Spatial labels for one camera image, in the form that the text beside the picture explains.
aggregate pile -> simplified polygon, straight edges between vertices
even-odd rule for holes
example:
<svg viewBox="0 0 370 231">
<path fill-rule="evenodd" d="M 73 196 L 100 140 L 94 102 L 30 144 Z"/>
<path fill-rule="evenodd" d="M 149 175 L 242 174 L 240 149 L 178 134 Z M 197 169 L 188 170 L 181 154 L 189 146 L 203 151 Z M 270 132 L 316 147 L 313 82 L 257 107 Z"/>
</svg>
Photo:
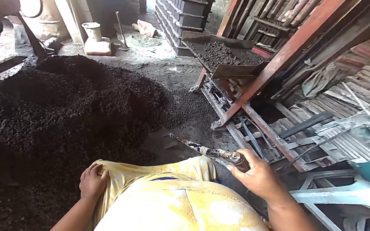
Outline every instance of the aggregate pile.
<svg viewBox="0 0 370 231">
<path fill-rule="evenodd" d="M 0 230 L 50 229 L 78 200 L 87 166 L 146 166 L 156 155 L 137 148 L 148 132 L 206 121 L 213 109 L 201 99 L 175 98 L 154 80 L 84 56 L 51 57 L 0 81 Z M 2 186 L 16 184 L 11 178 L 21 187 Z"/>
<path fill-rule="evenodd" d="M 219 64 L 228 65 L 258 65 L 263 59 L 260 55 L 249 49 L 229 48 L 221 42 L 210 42 L 204 44 L 191 43 L 191 50 L 196 51 L 195 56 L 206 63 L 212 71 Z"/>
</svg>

person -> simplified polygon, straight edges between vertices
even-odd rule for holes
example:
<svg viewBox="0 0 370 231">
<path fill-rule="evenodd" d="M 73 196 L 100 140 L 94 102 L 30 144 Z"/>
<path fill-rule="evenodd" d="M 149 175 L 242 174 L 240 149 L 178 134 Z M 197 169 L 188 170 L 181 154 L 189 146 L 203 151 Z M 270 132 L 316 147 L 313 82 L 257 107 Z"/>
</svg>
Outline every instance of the person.
<svg viewBox="0 0 370 231">
<path fill-rule="evenodd" d="M 251 169 L 243 173 L 234 166 L 229 165 L 227 168 L 250 191 L 267 202 L 269 222 L 273 230 L 317 230 L 268 163 L 247 149 L 240 149 L 238 152 L 246 157 Z M 184 163 L 203 166 L 201 169 L 193 166 L 188 173 L 200 171 L 204 174 L 204 166 L 213 167 L 212 160 L 207 157 L 193 157 L 182 162 L 183 170 Z M 112 170 L 101 172 L 101 169 L 109 166 L 107 162 L 94 162 L 82 173 L 80 200 L 51 231 L 87 230 L 95 207 L 98 207 L 98 200 L 109 197 L 105 188 L 109 184 Z M 118 168 L 129 172 L 130 166 L 122 164 Z M 155 171 L 154 167 L 145 168 Z M 177 171 L 178 165 L 170 165 L 169 168 Z M 146 176 L 133 178 L 134 182 L 128 188 L 119 190 L 119 197 L 106 211 L 95 230 L 268 230 L 249 204 L 236 192 L 215 182 L 190 180 L 195 177 L 178 179 L 181 178 L 180 174 L 171 175 L 174 177 L 161 173 L 150 174 L 151 178 L 145 181 L 141 179 Z"/>
</svg>

concrete floor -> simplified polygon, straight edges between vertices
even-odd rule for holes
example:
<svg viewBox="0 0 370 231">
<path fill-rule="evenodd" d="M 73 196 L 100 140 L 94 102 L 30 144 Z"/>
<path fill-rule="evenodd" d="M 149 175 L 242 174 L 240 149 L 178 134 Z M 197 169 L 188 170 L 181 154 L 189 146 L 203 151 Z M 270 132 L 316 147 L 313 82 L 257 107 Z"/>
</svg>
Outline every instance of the concrete floor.
<svg viewBox="0 0 370 231">
<path fill-rule="evenodd" d="M 157 29 L 160 29 L 156 23 L 156 18 L 152 14 L 143 15 L 142 20 L 151 22 Z M 125 36 L 138 35 L 138 32 L 131 30 L 130 26 L 124 27 Z M 118 42 L 118 39 L 111 38 L 111 41 Z M 71 41 L 62 43 L 64 46 L 59 50 L 58 55 L 85 55 L 83 47 L 73 44 Z M 0 60 L 15 54 L 14 30 L 9 23 L 4 24 L 4 30 L 0 38 Z M 132 48 L 125 52 L 118 50 L 116 46 L 112 47 L 113 56 L 93 56 L 88 55 L 89 58 L 102 62 L 106 65 L 116 67 L 123 67 L 129 70 L 137 71 L 152 78 L 167 89 L 176 91 L 187 91 L 196 81 L 202 69 L 202 65 L 196 58 L 176 57 L 174 60 L 161 60 L 155 57 L 150 57 L 141 48 Z M 15 74 L 21 66 L 13 68 L 0 74 L 1 78 L 6 78 Z M 212 122 L 218 118 L 209 116 Z M 185 137 L 203 145 L 221 148 L 224 150 L 237 150 L 238 145 L 228 132 L 223 132 L 221 135 L 209 133 L 209 127 L 201 127 L 197 121 L 188 121 L 181 127 L 170 129 L 171 132 L 178 136 Z M 158 159 L 151 165 L 174 163 L 181 160 L 188 159 L 198 155 L 195 151 L 189 149 L 184 145 L 176 145 L 167 150 L 158 145 L 150 144 L 146 141 L 142 148 L 146 148 L 158 155 Z M 219 179 L 221 183 L 232 188 L 234 191 L 244 197 L 253 207 L 264 210 L 264 202 L 249 192 L 246 187 L 236 180 L 232 174 L 223 166 L 215 163 Z"/>
</svg>

wooden handle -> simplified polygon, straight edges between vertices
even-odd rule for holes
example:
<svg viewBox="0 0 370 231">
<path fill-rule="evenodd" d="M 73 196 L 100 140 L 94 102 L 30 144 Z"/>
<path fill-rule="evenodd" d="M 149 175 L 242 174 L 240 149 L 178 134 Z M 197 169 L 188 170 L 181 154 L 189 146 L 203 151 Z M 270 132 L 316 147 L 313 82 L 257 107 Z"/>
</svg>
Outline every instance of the wooden handle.
<svg viewBox="0 0 370 231">
<path fill-rule="evenodd" d="M 236 162 L 233 162 L 234 166 L 241 172 L 243 173 L 246 173 L 247 171 L 249 171 L 251 169 L 251 167 L 249 166 L 249 162 L 248 160 L 246 160 L 245 156 L 242 155 L 241 153 L 239 152 L 236 152 L 240 155 L 240 158 L 238 161 Z"/>
</svg>

metal rod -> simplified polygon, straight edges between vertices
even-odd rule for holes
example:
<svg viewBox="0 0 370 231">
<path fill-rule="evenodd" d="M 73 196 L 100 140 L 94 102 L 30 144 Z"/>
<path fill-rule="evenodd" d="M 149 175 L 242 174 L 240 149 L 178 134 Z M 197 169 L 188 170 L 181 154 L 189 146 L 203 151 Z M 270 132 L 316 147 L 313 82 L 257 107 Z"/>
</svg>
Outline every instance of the metal rod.
<svg viewBox="0 0 370 231">
<path fill-rule="evenodd" d="M 44 50 L 44 48 L 39 43 L 39 39 L 35 37 L 34 33 L 31 31 L 31 29 L 28 27 L 25 20 L 22 18 L 22 15 L 20 12 L 16 14 L 18 19 L 21 21 L 22 25 L 24 26 L 25 32 L 27 33 L 28 39 L 31 43 L 31 46 L 34 50 L 35 55 L 38 57 L 38 61 L 41 61 L 47 57 L 47 54 Z"/>
<path fill-rule="evenodd" d="M 248 161 L 245 159 L 245 156 L 240 154 L 239 152 L 228 152 L 219 148 L 208 148 L 201 144 L 197 144 L 195 142 L 179 138 L 175 136 L 175 134 L 173 133 L 170 133 L 169 136 L 187 145 L 188 147 L 192 148 L 198 153 L 206 157 L 212 158 L 213 160 L 216 160 L 217 158 L 223 158 L 232 163 L 241 172 L 245 173 L 251 169 Z"/>
<path fill-rule="evenodd" d="M 346 90 L 348 90 L 349 93 L 355 98 L 355 100 L 358 102 L 358 104 L 361 106 L 361 108 L 366 112 L 366 114 L 370 115 L 370 111 L 366 109 L 366 107 L 362 104 L 362 101 L 355 95 L 355 93 L 344 83 L 342 82 L 343 86 L 345 86 Z"/>
<path fill-rule="evenodd" d="M 125 48 L 128 48 L 127 41 L 125 40 L 124 32 L 122 31 L 121 20 L 119 20 L 119 11 L 115 11 L 115 13 L 116 13 L 116 19 L 118 20 L 119 30 L 121 31 L 122 38 L 124 39 L 124 46 Z"/>
</svg>

